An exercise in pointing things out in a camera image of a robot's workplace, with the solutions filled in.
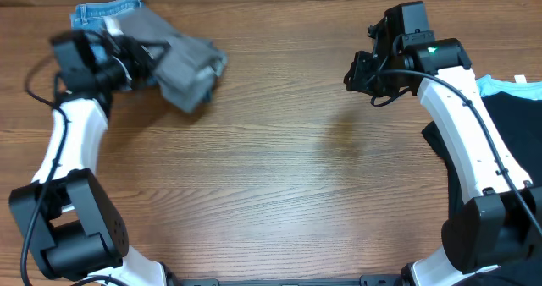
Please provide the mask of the grey cargo shorts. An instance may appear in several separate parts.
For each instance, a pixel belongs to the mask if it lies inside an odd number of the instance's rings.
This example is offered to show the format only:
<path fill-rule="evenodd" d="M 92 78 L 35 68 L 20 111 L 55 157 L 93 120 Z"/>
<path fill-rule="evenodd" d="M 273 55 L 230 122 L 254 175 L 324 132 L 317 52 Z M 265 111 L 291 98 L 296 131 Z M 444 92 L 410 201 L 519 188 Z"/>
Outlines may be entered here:
<path fill-rule="evenodd" d="M 149 8 L 107 16 L 104 23 L 114 36 L 169 45 L 168 50 L 147 49 L 158 60 L 151 77 L 159 84 L 163 98 L 185 113 L 193 113 L 204 101 L 228 62 L 226 53 L 211 40 L 179 32 Z"/>

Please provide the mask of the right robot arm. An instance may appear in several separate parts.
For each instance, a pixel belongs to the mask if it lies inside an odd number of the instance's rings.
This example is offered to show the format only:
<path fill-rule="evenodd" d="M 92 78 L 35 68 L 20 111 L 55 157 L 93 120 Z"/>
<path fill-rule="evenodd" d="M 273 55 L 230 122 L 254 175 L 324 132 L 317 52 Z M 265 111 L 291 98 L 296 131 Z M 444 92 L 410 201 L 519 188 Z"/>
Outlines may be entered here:
<path fill-rule="evenodd" d="M 382 107 L 407 93 L 429 112 L 462 191 L 462 209 L 441 229 L 441 247 L 375 285 L 458 285 L 541 252 L 541 188 L 510 153 L 476 86 L 472 62 L 455 38 L 439 40 L 423 2 L 401 3 L 368 27 L 344 81 Z"/>

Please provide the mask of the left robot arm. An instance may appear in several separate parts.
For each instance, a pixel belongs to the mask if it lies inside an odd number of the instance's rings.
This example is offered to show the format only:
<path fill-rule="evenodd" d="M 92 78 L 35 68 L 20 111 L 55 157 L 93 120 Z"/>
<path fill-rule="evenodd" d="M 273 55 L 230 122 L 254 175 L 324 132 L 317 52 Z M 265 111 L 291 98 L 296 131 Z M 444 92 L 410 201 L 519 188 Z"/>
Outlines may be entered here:
<path fill-rule="evenodd" d="M 53 78 L 53 131 L 31 182 L 8 204 L 24 242 L 22 282 L 33 261 L 49 279 L 74 285 L 175 285 L 166 265 L 131 246 L 123 218 L 96 176 L 98 151 L 115 91 L 131 90 L 169 50 L 166 41 L 69 30 L 50 40 L 59 70 Z"/>

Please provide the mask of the folded blue denim jeans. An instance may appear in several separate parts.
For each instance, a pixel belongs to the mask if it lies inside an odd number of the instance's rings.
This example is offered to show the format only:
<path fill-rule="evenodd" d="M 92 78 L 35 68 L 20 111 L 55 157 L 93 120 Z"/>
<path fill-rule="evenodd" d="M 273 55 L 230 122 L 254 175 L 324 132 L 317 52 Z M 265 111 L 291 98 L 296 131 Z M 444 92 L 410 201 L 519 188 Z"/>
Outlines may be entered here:
<path fill-rule="evenodd" d="M 100 30 L 103 19 L 128 13 L 137 8 L 143 8 L 142 0 L 113 0 L 106 3 L 82 3 L 75 7 L 69 16 L 73 30 Z"/>

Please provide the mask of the light blue t-shirt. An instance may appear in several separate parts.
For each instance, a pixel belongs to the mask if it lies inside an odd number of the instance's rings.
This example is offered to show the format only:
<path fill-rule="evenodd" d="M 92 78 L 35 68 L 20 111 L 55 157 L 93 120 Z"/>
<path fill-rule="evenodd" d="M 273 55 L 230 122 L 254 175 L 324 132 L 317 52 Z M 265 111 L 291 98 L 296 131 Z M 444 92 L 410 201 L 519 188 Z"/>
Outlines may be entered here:
<path fill-rule="evenodd" d="M 515 81 L 502 81 L 494 79 L 487 74 L 476 80 L 478 92 L 481 97 L 506 93 L 511 96 L 533 101 L 541 100 L 541 82 L 527 82 L 523 74 L 514 76 Z"/>

